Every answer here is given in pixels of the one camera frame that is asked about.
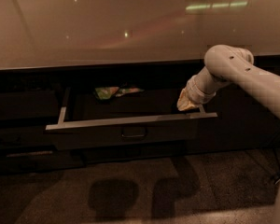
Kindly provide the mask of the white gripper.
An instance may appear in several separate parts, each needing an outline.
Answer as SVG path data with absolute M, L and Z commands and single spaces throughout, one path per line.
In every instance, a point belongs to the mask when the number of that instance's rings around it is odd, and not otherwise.
M 196 76 L 190 78 L 187 82 L 186 88 L 180 92 L 176 107 L 179 111 L 188 111 L 195 109 L 198 105 L 208 103 L 216 95 L 215 92 L 210 94 L 202 91 L 196 84 Z

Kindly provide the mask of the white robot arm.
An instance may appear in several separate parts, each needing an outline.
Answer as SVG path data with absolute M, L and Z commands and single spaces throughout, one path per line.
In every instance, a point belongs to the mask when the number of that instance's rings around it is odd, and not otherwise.
M 249 50 L 215 45 L 205 53 L 203 62 L 204 68 L 180 92 L 178 110 L 206 104 L 218 90 L 234 83 L 280 119 L 280 76 L 256 67 Z

